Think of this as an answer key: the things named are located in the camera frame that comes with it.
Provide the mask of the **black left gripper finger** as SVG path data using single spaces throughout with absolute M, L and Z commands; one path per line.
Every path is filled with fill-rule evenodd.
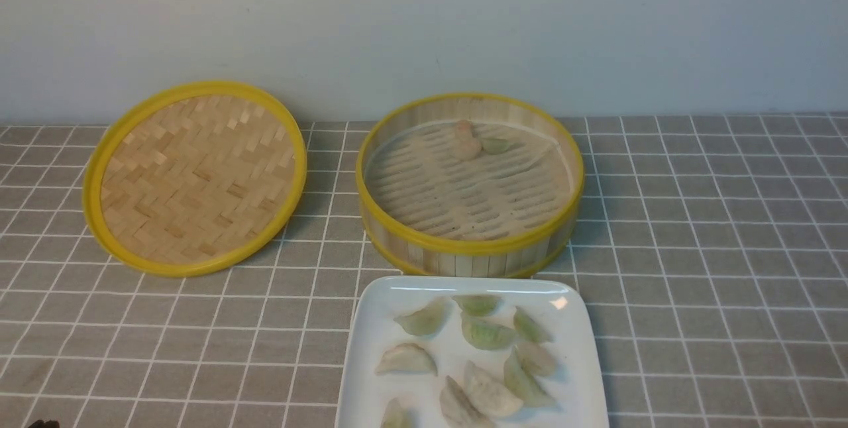
M 60 422 L 58 420 L 36 420 L 27 428 L 60 428 Z

